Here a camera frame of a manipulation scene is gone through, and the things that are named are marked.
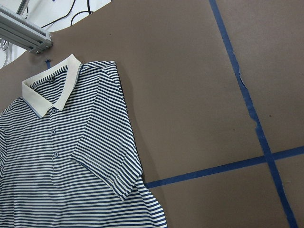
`cream collar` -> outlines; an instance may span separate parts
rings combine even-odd
[[[66,65],[68,65],[68,71],[67,71],[66,81],[63,87],[63,91],[59,99],[54,104],[52,104],[43,96],[38,94],[32,88],[30,88],[30,85],[33,84],[34,82],[49,76],[50,74],[54,73],[55,71],[59,70],[60,68]],[[81,66],[82,63],[79,62],[79,60],[76,59],[75,56],[72,54],[62,62],[53,66],[52,68],[43,71],[37,75],[34,75],[29,79],[24,80],[22,82],[23,99],[28,103],[28,105],[40,118],[42,118],[51,107],[55,107],[62,111],[67,102],[68,97],[70,96],[72,90],[75,87],[78,78],[78,72]]]

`short sleeve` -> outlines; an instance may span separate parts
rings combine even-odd
[[[0,179],[3,176],[5,160],[6,160],[6,141],[5,141],[4,131],[0,127]]]
[[[125,200],[142,174],[116,64],[101,71],[90,119],[71,159]]]

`black cable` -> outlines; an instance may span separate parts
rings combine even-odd
[[[90,9],[90,0],[87,0],[86,2],[87,2],[87,12],[89,14],[91,14],[92,12],[91,12],[91,9]]]
[[[4,61],[4,64],[2,67],[5,67],[7,64],[8,64],[8,60],[9,60],[9,56],[10,56],[10,50],[9,50],[9,42],[7,41],[8,43],[8,47],[5,49],[5,61]]]
[[[73,17],[72,20],[71,20],[71,25],[73,24],[74,18],[75,18],[78,14],[81,14],[81,13],[88,13],[88,12],[89,12],[89,11],[81,11],[81,12],[75,14],[74,17]]]
[[[29,8],[27,7],[27,13],[29,13],[29,11],[28,11],[28,10],[29,10]],[[27,18],[28,18],[28,16],[26,16],[26,17],[25,17],[25,19],[27,19]]]
[[[75,1],[76,1],[76,0],[74,0],[74,2],[73,2],[73,4],[72,4],[72,7],[71,7],[70,11],[69,11],[65,16],[63,16],[63,17],[61,17],[61,18],[59,18],[59,19],[57,19],[57,20],[54,20],[53,22],[48,23],[47,25],[42,26],[42,28],[44,28],[45,26],[48,26],[48,25],[50,25],[50,24],[53,24],[53,23],[55,23],[55,22],[57,22],[57,21],[59,21],[59,20],[61,20],[61,19],[63,19],[63,18],[66,18],[66,17],[71,13],[72,8],[74,7]]]

